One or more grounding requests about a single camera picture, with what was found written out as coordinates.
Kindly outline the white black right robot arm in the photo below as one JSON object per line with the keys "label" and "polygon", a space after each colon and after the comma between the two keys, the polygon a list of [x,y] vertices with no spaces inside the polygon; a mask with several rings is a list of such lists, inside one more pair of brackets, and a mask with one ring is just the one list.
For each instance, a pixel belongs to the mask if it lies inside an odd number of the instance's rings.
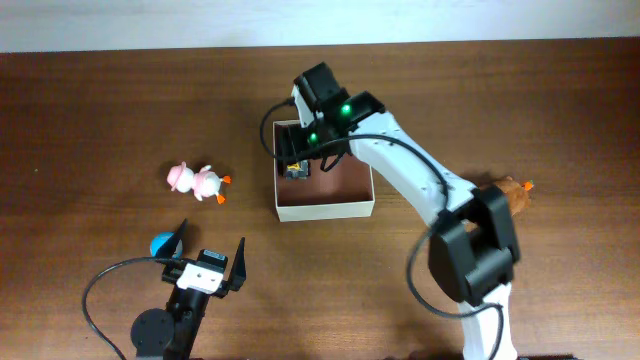
{"label": "white black right robot arm", "polygon": [[521,259],[506,194],[449,171],[401,128],[368,91],[351,95],[321,62],[293,81],[284,105],[299,126],[275,160],[351,155],[381,174],[427,226],[406,263],[406,282],[428,311],[461,321],[466,359],[515,359],[509,320],[514,267]]}

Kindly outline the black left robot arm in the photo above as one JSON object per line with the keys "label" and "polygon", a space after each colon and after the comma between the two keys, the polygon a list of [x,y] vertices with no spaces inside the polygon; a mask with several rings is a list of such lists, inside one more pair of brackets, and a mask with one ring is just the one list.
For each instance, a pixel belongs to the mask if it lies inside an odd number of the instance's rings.
{"label": "black left robot arm", "polygon": [[240,290],[246,280],[245,241],[234,260],[203,249],[196,259],[182,256],[188,222],[157,235],[150,244],[156,260],[164,261],[161,280],[173,290],[163,308],[141,313],[133,322],[131,342],[138,359],[188,359],[212,297],[222,299]]}

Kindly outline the grey orange toy car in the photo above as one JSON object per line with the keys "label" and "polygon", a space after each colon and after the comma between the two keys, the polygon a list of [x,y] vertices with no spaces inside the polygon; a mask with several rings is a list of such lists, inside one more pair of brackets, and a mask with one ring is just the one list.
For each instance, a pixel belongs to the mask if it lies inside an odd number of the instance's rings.
{"label": "grey orange toy car", "polygon": [[288,180],[306,179],[310,176],[310,165],[308,160],[303,160],[286,165],[283,169],[283,176]]}

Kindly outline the brown plush toy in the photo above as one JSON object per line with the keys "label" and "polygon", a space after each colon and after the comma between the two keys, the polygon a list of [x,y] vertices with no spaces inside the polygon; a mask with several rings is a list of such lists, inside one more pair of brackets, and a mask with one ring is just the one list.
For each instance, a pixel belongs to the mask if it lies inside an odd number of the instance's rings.
{"label": "brown plush toy", "polygon": [[532,180],[520,183],[512,177],[506,176],[491,183],[483,184],[480,188],[489,188],[491,185],[495,185],[504,193],[512,216],[522,212],[531,204],[529,192],[534,188]]}

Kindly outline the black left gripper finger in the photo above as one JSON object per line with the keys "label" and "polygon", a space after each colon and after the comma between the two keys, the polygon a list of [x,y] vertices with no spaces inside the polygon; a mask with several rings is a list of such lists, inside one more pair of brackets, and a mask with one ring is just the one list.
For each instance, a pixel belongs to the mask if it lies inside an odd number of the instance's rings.
{"label": "black left gripper finger", "polygon": [[173,232],[163,232],[154,238],[154,256],[157,258],[180,258],[183,254],[182,237],[186,231],[187,219],[184,219]]}
{"label": "black left gripper finger", "polygon": [[229,291],[239,291],[247,278],[244,250],[245,238],[242,237],[234,257],[229,278],[227,280]]}

